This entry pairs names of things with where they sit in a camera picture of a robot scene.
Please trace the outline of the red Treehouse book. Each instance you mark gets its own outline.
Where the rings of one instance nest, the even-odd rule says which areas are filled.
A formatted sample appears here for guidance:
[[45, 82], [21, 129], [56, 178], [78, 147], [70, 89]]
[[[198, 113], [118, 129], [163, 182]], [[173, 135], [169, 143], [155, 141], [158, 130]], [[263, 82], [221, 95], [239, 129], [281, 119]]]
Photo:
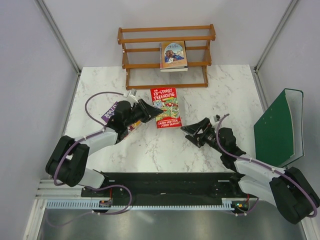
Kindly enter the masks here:
[[182, 126], [177, 90], [174, 87], [150, 89], [153, 106], [163, 112], [155, 118], [156, 127], [179, 128]]

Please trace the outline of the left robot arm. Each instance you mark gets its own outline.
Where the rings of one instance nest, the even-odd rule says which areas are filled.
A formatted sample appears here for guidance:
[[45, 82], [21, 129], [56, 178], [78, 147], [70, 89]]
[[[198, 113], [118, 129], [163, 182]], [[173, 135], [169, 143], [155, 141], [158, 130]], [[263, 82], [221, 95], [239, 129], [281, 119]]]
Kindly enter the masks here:
[[106, 196], [110, 185], [105, 176], [87, 168], [90, 155], [120, 143], [129, 134], [129, 127], [137, 122], [148, 123], [163, 113], [160, 108], [147, 104], [143, 99], [131, 104], [126, 100], [116, 104], [113, 115], [101, 130], [87, 136], [72, 138], [62, 136], [52, 152], [45, 171], [53, 177], [56, 186], [85, 186], [99, 197]]

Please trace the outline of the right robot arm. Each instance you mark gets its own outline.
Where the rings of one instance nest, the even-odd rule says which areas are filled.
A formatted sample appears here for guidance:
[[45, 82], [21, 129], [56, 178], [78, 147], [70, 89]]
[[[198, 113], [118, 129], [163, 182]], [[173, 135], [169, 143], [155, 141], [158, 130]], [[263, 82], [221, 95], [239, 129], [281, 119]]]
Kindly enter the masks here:
[[209, 145], [218, 151], [223, 165], [239, 175], [229, 184], [233, 196], [256, 196], [275, 206], [292, 224], [318, 215], [320, 198], [298, 168], [275, 167], [249, 156], [237, 146], [232, 129], [222, 127], [221, 122], [212, 124], [206, 117], [180, 129], [196, 147]]

